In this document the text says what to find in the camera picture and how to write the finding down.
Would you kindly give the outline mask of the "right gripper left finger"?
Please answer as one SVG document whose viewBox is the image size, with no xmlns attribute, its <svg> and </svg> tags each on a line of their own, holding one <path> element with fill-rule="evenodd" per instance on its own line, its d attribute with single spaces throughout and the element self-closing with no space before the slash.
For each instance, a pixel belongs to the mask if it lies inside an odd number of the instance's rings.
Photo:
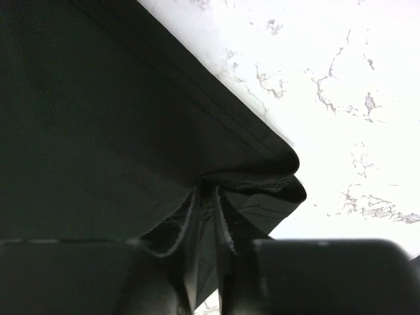
<svg viewBox="0 0 420 315">
<path fill-rule="evenodd" d="M 140 238 L 141 296 L 147 314 L 193 314 L 199 256 L 199 189 Z"/>
</svg>

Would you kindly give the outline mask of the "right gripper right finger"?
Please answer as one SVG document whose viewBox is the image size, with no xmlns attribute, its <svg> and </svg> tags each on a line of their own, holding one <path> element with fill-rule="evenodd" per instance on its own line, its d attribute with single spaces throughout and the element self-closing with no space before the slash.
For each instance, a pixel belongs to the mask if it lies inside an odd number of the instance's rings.
<svg viewBox="0 0 420 315">
<path fill-rule="evenodd" d="M 219 187 L 213 189 L 213 219 L 220 313 L 269 314 L 253 242 L 270 237 L 235 210 Z"/>
</svg>

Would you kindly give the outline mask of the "black t-shirt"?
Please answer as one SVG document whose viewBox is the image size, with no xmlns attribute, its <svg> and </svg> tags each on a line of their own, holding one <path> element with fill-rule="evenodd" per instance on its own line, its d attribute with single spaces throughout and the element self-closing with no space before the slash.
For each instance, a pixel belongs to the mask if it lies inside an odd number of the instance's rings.
<svg viewBox="0 0 420 315">
<path fill-rule="evenodd" d="M 271 232 L 293 149 L 136 1 L 1 2 L 1 237 L 139 236 L 201 181 Z"/>
</svg>

